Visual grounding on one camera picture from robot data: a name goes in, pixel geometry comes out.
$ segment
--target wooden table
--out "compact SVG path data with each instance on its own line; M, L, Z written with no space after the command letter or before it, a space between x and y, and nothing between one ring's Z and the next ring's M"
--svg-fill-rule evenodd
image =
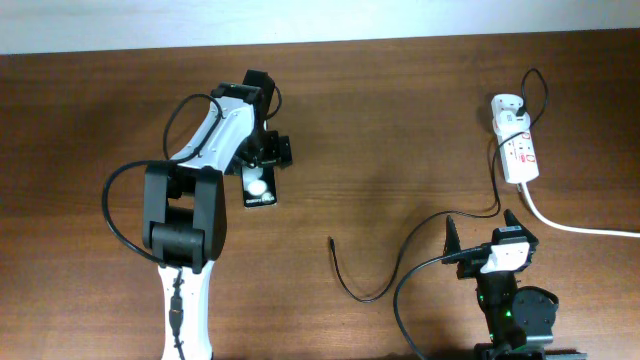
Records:
M99 208L119 165L160 158L176 104L248 68L282 89L272 128L291 137L294 166L277 173L280 203L245 210L240 179L225 178L229 229L211 283L209 332L220 359L373 359L410 350L392 296L363 305L424 217L482 212L493 203L489 101L518 93L529 66L551 100L534 130L540 210L577 226L640 230L640 32L577 32L95 52L0 58L0 358L157 359L164 310L157 268L122 246ZM541 90L530 86L531 103ZM171 148L203 119L189 105ZM143 170L111 194L123 232L140 241ZM640 356L638 240L556 231L515 186L506 208L536 234L518 276L561 300L553 348L592 359ZM504 224L456 218L463 247ZM425 227L401 272L442 252L444 218ZM400 311L428 353L488 341L474 281L425 269Z

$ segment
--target power strip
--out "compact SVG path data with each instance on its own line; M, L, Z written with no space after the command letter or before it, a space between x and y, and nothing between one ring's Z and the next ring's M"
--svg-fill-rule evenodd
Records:
M531 132L528 131L531 117L526 112L516 116L522 103L521 97L510 94L496 95L491 100L493 129L498 136L498 144L513 134L524 132L500 148L504 177L510 184L528 182L540 175Z

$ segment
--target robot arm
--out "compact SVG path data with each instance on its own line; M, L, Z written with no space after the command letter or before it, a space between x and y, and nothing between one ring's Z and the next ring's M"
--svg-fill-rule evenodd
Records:
M172 159L191 155L212 126L200 153L179 164L147 167L144 187L143 242L164 264L158 271L165 297L163 360L213 358L208 334L209 279L224 246L227 218L223 175L242 175L247 207L272 205L273 167L292 163L289 138L267 131L266 118L275 89L267 73L249 70L243 84L222 83L213 90L218 107L209 113L189 143ZM194 198L193 209L170 199Z

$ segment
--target white backdrop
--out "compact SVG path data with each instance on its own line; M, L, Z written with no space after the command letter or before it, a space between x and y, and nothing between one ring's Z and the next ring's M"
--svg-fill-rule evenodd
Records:
M638 0L0 0L0 53L640 27Z

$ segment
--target wooden surface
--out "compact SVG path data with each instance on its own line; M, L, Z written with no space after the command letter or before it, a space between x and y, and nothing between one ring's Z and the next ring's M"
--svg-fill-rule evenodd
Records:
M284 96L272 127L291 136L280 203L248 211L225 178L229 229L211 284L209 332L220 359L372 359L408 354L387 281L420 220L492 204L489 100L519 91L531 65L551 90L534 130L541 176L530 184L550 219L640 230L638 31L469 36L326 44L97 52L0 58L0 358L158 359L157 269L107 230L101 187L119 165L161 157L167 117L187 94L268 70ZM531 84L532 103L540 88ZM185 109L172 149L207 105ZM592 359L639 358L638 240L569 234L534 219L498 175L504 205L536 234L518 278L561 300L553 348ZM113 189L114 218L139 241L142 170ZM456 218L463 247L504 222ZM402 265L438 255L444 218ZM473 281L425 269L400 299L429 353L488 341Z

